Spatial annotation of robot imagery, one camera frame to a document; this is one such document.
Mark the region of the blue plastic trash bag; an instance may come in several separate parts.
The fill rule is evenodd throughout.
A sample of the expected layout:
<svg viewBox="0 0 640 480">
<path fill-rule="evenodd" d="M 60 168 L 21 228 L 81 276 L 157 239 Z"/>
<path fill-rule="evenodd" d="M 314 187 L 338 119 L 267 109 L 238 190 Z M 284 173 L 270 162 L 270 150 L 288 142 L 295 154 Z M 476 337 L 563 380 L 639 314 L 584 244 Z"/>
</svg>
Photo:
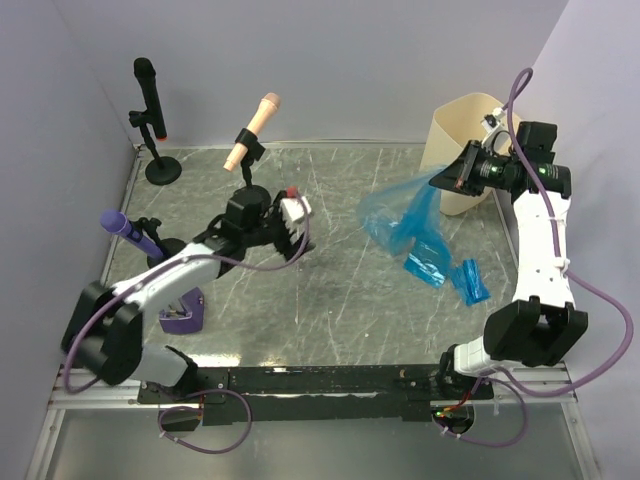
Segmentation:
<svg viewBox="0 0 640 480">
<path fill-rule="evenodd" d="M 366 195 L 356 207 L 365 232 L 386 254 L 427 285 L 447 280 L 452 254 L 440 228 L 441 191 L 430 184 L 440 167 Z"/>
</svg>

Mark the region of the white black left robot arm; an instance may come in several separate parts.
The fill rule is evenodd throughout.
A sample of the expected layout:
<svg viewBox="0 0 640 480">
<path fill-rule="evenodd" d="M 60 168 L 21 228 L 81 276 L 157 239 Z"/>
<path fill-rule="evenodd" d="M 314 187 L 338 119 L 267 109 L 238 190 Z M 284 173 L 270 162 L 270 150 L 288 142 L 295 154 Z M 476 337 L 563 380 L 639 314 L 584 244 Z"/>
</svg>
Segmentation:
<svg viewBox="0 0 640 480">
<path fill-rule="evenodd" d="M 307 198 L 294 187 L 275 197 L 262 187 L 244 187 L 228 200 L 224 213 L 169 259 L 111 286 L 88 285 L 61 341 L 65 390 L 82 392 L 70 383 L 71 369 L 79 365 L 110 386 L 139 380 L 160 386 L 176 402 L 192 398 L 204 387 L 198 365 L 172 346 L 146 344 L 146 320 L 233 267 L 247 268 L 244 258 L 253 247 L 271 245 L 287 265 L 293 264 L 310 250 L 310 233 L 296 237 L 289 227 L 308 226 L 311 214 Z"/>
</svg>

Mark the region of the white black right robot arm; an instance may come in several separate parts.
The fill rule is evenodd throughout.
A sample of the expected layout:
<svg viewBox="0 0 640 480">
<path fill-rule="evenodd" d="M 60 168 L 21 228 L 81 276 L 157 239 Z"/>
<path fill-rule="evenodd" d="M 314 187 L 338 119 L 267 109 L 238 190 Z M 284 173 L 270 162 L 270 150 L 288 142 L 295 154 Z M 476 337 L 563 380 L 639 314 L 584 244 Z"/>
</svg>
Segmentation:
<svg viewBox="0 0 640 480">
<path fill-rule="evenodd" d="M 512 301 L 492 313 L 481 337 L 452 346 L 436 375 L 441 394 L 458 398 L 471 377 L 497 367 L 554 366 L 588 326 L 587 313 L 574 304 L 566 255 L 566 218 L 571 173 L 554 162 L 554 124 L 524 121 L 516 131 L 518 149 L 495 153 L 476 140 L 429 183 L 440 190 L 478 196 L 492 188 L 510 194 L 518 227 L 518 275 Z"/>
</svg>

